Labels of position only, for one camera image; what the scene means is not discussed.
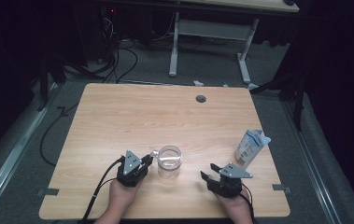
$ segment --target table leg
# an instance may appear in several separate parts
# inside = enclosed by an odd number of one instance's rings
[[[179,34],[179,12],[176,12],[176,21],[174,27],[174,45],[173,51],[171,52],[171,62],[170,62],[170,77],[175,77],[177,75],[177,39]]]
[[[247,64],[246,64],[246,57],[248,54],[249,46],[252,42],[253,36],[255,35],[256,28],[258,26],[259,19],[255,19],[253,23],[250,26],[247,39],[246,39],[246,44],[241,50],[240,53],[237,53],[237,58],[238,58],[238,63],[240,64],[240,70],[241,70],[241,76],[243,77],[243,81],[247,84],[250,83],[250,78],[249,78],[249,73],[247,70]]]

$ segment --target black cable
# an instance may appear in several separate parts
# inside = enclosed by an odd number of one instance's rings
[[[131,46],[124,47],[124,48],[122,48],[122,49],[132,49],[132,48],[135,47],[135,45],[136,45],[135,40],[133,40],[133,39],[122,40],[122,41],[120,41],[120,44],[121,44],[121,43],[126,43],[126,42],[133,42],[133,44],[132,44]]]
[[[133,70],[136,66],[136,64],[138,63],[138,56],[130,49],[124,49],[124,50],[127,50],[127,51],[130,51],[134,56],[135,56],[135,62],[133,64],[133,66],[127,70],[127,72],[123,73],[119,78],[116,79],[116,84],[119,84],[120,80],[122,77],[124,77],[125,75],[127,75],[131,70]]]
[[[103,181],[107,175],[107,173],[109,173],[109,171],[118,163],[121,162],[124,159],[123,156],[121,156],[118,160],[114,161],[105,171],[104,175],[102,176],[100,182],[97,185],[97,188],[94,191],[94,194],[92,195],[92,199],[90,200],[89,206],[87,207],[86,213],[84,214],[83,219],[81,220],[82,223],[86,223],[87,218],[89,217],[89,214],[92,210],[92,206],[94,205],[95,199],[97,198],[98,192],[100,191],[101,187],[104,185]]]
[[[73,61],[69,61],[66,58],[64,58],[64,57],[62,57],[60,55],[57,55],[57,54],[52,54],[52,56],[58,63],[60,63],[60,64],[62,64],[64,66],[69,65],[73,69],[75,69],[78,72],[80,72],[82,75],[85,75],[87,77],[94,78],[94,79],[103,79],[103,77],[99,77],[96,73],[87,70],[86,68],[82,67],[78,63],[74,63]]]
[[[187,35],[182,35],[181,37],[184,37],[184,39],[185,39],[186,42],[189,42],[189,39],[198,39],[197,45],[194,46],[194,47],[191,47],[191,48],[184,48],[184,47],[181,46],[181,43],[178,43],[178,46],[179,46],[181,49],[197,49],[197,48],[199,48],[199,47],[202,45],[202,43],[203,43],[203,38],[200,37],[200,36],[187,36]]]
[[[156,41],[157,40],[163,40],[163,39],[166,39],[166,38],[169,38],[169,37],[173,37],[174,34],[172,35],[169,35],[167,36],[170,31],[171,31],[171,28],[173,27],[173,24],[174,24],[174,18],[176,17],[176,12],[173,13],[173,17],[171,18],[171,21],[170,21],[170,25],[168,26],[168,29],[165,31],[165,34],[164,35],[159,35],[159,37],[155,38],[155,39],[152,39],[151,41],[154,43],[154,44],[157,44]]]
[[[223,46],[223,45],[228,45],[228,44],[232,44],[234,43],[236,40],[234,39],[228,39],[226,41],[224,41],[223,43],[217,43],[215,41],[210,41],[210,40],[205,40],[205,38],[203,38],[203,42],[206,44],[211,44],[211,45],[219,45],[219,46]]]
[[[91,73],[98,74],[98,73],[105,72],[107,69],[112,67],[114,62],[115,62],[115,59],[114,59],[113,55],[111,55],[109,57],[109,60],[107,61],[105,66],[103,66],[103,67],[101,67],[99,69],[96,69],[94,71],[90,71],[87,68],[84,68],[84,69],[86,69],[87,71],[89,71]],[[72,76],[85,76],[86,75],[86,74],[83,74],[81,72],[72,71],[72,70],[70,70],[70,69],[68,69],[66,67],[64,67],[64,72],[66,72],[67,74],[72,75]]]
[[[60,116],[59,116],[57,119],[55,119],[55,120],[51,123],[51,125],[48,127],[48,129],[45,131],[45,133],[44,133],[43,136],[42,136],[42,140],[40,141],[40,146],[39,146],[40,157],[41,157],[41,158],[43,159],[43,161],[45,161],[48,165],[55,166],[55,163],[53,163],[53,162],[49,161],[48,159],[46,159],[46,157],[45,157],[45,155],[44,155],[44,153],[43,153],[43,143],[45,142],[45,138],[46,138],[46,136],[48,135],[50,129],[54,126],[54,124],[57,123],[57,121],[60,120],[62,117],[65,117],[65,116],[67,115],[67,113],[68,113],[69,111],[71,111],[73,108],[75,108],[77,105],[78,105],[78,103],[75,104],[75,105],[72,105],[72,106],[69,107],[67,110],[64,110],[64,107],[58,107],[58,108],[62,108],[63,111],[61,112]]]
[[[158,39],[158,40],[152,40],[152,43],[155,44],[155,45],[157,45],[157,46],[162,46],[162,47],[164,47],[164,46],[170,46],[170,45],[173,44],[173,40],[172,40],[172,39],[169,40],[169,38],[171,38],[171,37],[174,37],[174,36],[173,36],[173,35],[170,35],[170,36],[168,36],[167,38]]]
[[[222,79],[220,79],[218,77],[214,77],[214,79],[216,79],[217,81],[223,83],[223,85],[229,86],[225,81],[223,81]]]
[[[252,193],[251,191],[249,190],[249,188],[247,188],[246,185],[244,184],[241,184],[244,188],[246,188],[246,190],[248,191],[248,194],[249,194],[249,198],[250,198],[250,201],[249,199],[244,196],[243,194],[239,193],[240,197],[242,197],[247,203],[248,203],[248,206],[249,206],[249,213],[251,215],[251,218],[252,218],[252,223],[258,223],[258,221],[255,219],[255,215],[254,215],[254,212],[253,212],[253,198],[252,198]]]
[[[113,75],[111,76],[111,74],[113,73],[113,74],[115,74],[116,75],[116,67],[118,66],[118,64],[119,64],[119,46],[116,48],[116,54],[117,54],[117,58],[116,58],[116,63],[113,65],[113,69],[106,75],[106,77],[104,78],[104,80],[103,80],[103,83],[106,83],[106,81],[107,82],[109,82],[110,81],[110,79],[113,77]]]
[[[112,180],[115,180],[116,178],[111,178],[111,179],[108,179],[106,182],[104,182],[102,185],[101,185],[101,187],[103,186],[103,185],[105,185],[107,182],[109,182],[109,181],[112,181]]]

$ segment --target glass cup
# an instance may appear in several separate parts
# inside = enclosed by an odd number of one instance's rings
[[[182,153],[174,146],[163,147],[160,151],[153,151],[157,159],[159,176],[165,179],[175,178],[179,175]]]

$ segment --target wooden table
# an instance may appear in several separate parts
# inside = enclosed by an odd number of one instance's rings
[[[197,95],[206,102],[198,103]],[[242,88],[89,84],[65,140],[50,181],[57,196],[47,195],[44,219],[80,219],[106,168],[127,149],[142,158],[172,145],[182,151],[180,174],[158,176],[149,167],[135,203],[124,218],[226,217],[206,189],[200,171],[218,176],[209,164],[236,163],[234,151],[248,129],[261,129],[249,91]],[[117,166],[108,178],[116,177]],[[247,168],[244,179],[254,195],[256,217],[285,217],[290,209],[268,147]],[[99,193],[90,218],[106,209],[108,185]]]

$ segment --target wire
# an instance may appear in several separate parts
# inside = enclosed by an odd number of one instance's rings
[[[116,178],[111,178],[111,179],[108,179],[106,182],[104,182],[102,185],[101,185],[101,187],[103,186],[103,185],[105,185],[107,182],[109,182],[109,181],[112,181],[112,180],[115,180]]]
[[[174,13],[173,13],[173,17],[171,18],[171,21],[170,21],[170,25],[168,26],[168,29],[167,29],[167,31],[165,32],[165,34],[162,35],[162,36],[159,37],[159,38],[152,39],[152,41],[162,40],[162,39],[166,39],[166,38],[168,38],[168,37],[173,36],[173,35],[169,35],[169,36],[167,36],[167,35],[168,35],[168,33],[170,33],[171,27],[173,26],[173,21],[174,21],[174,17],[175,17],[175,16],[176,16],[176,13],[174,12]]]
[[[109,22],[109,23],[107,24],[107,27],[105,28],[105,31],[107,31],[107,28],[109,28],[110,24],[112,24],[112,26],[113,26],[113,23],[112,23],[112,21],[111,21],[110,19],[108,19],[108,18],[106,18],[106,17],[103,17],[103,20],[106,20],[107,22]]]
[[[107,69],[109,69],[110,67],[112,67],[114,65],[114,62],[115,62],[115,57],[112,55],[110,55],[109,57],[109,60],[107,61],[106,65],[104,67],[101,67],[99,69],[96,69],[94,71],[88,71],[87,68],[81,68],[81,69],[85,69],[87,70],[88,72],[90,73],[93,73],[93,74],[98,74],[98,73],[101,73],[101,72],[105,72]],[[83,74],[81,71],[71,71],[69,70],[68,68],[64,67],[64,71],[67,73],[67,74],[70,74],[70,75],[73,75],[73,76],[85,76],[86,74]]]
[[[181,37],[184,37],[185,41],[187,43],[190,42],[190,39],[198,39],[198,43],[196,44],[196,46],[193,46],[191,48],[184,48],[182,47],[181,43],[178,44],[178,46],[181,48],[181,49],[197,49],[199,48],[202,43],[203,43],[203,38],[201,38],[200,36],[190,36],[190,35],[181,35]]]
[[[228,44],[232,44],[234,43],[236,40],[234,39],[228,39],[226,41],[224,41],[223,43],[217,43],[215,41],[210,41],[210,40],[205,40],[205,38],[203,38],[203,42],[206,43],[206,44],[211,44],[211,45],[219,45],[219,46],[222,46],[222,45],[228,45]]]
[[[215,79],[221,83],[223,83],[223,86],[229,86],[225,81],[223,81],[222,79],[215,77]]]
[[[244,186],[244,188],[246,188],[246,190],[248,191],[248,194],[249,194],[249,198],[250,198],[250,201],[249,199],[244,196],[243,194],[239,193],[240,197],[243,198],[247,203],[248,203],[248,206],[249,206],[249,212],[250,212],[250,215],[251,215],[251,218],[252,218],[252,223],[258,223],[258,221],[255,219],[255,215],[254,215],[254,212],[253,212],[253,198],[252,198],[252,193],[251,191],[249,190],[249,188],[247,188],[247,186],[243,183],[241,183],[242,186]]]
[[[123,40],[119,41],[119,43],[121,44],[121,43],[126,43],[126,42],[132,42],[133,44],[131,46],[121,48],[121,49],[132,49],[136,45],[135,41],[136,40],[134,40],[134,39],[123,39]]]
[[[113,73],[116,76],[116,79],[118,78],[116,75],[116,67],[119,64],[119,47],[116,48],[116,63],[113,65],[113,69],[106,75],[106,77],[103,80],[103,83],[106,83],[106,80],[108,79],[107,82],[110,82],[110,79],[113,77],[113,75],[111,76],[111,74]]]
[[[173,40],[167,40],[168,38],[173,37],[172,35],[168,36],[167,38],[164,39],[160,39],[160,40],[156,40],[156,41],[152,41],[153,44],[157,45],[157,46],[170,46],[173,44]]]
[[[87,210],[86,213],[84,214],[83,219],[81,220],[82,223],[85,223],[87,221],[87,218],[89,217],[89,214],[92,210],[92,206],[94,205],[95,199],[97,198],[98,192],[100,191],[101,187],[105,184],[103,184],[103,181],[107,175],[107,173],[109,173],[109,171],[119,162],[121,162],[122,160],[124,160],[124,157],[121,156],[119,159],[117,159],[116,161],[114,161],[105,171],[104,175],[101,177],[100,182],[97,185],[97,188],[94,191],[94,194],[92,195],[92,199],[90,200],[89,206],[87,206]]]
[[[119,84],[120,80],[122,77],[124,77],[125,75],[127,75],[131,70],[133,70],[136,66],[136,64],[138,63],[138,56],[130,49],[124,49],[124,50],[127,50],[127,51],[130,51],[134,56],[135,56],[135,62],[133,64],[133,66],[127,70],[127,72],[123,73],[119,78],[116,79],[116,84]]]
[[[67,116],[67,113],[69,111],[71,111],[73,108],[75,108],[76,106],[78,106],[78,103],[75,105],[72,105],[71,107],[69,107],[67,110],[64,110],[64,107],[57,107],[57,108],[61,108],[63,111],[61,112],[60,116],[55,119],[51,125],[48,127],[48,129],[45,131],[45,133],[42,136],[42,140],[40,141],[40,146],[39,146],[39,152],[40,152],[40,157],[42,158],[42,160],[47,163],[48,165],[54,166],[55,167],[55,163],[49,161],[46,157],[45,154],[43,153],[43,143],[45,142],[45,138],[48,135],[50,129],[54,126],[55,123],[57,123],[58,120],[60,120],[63,117]]]

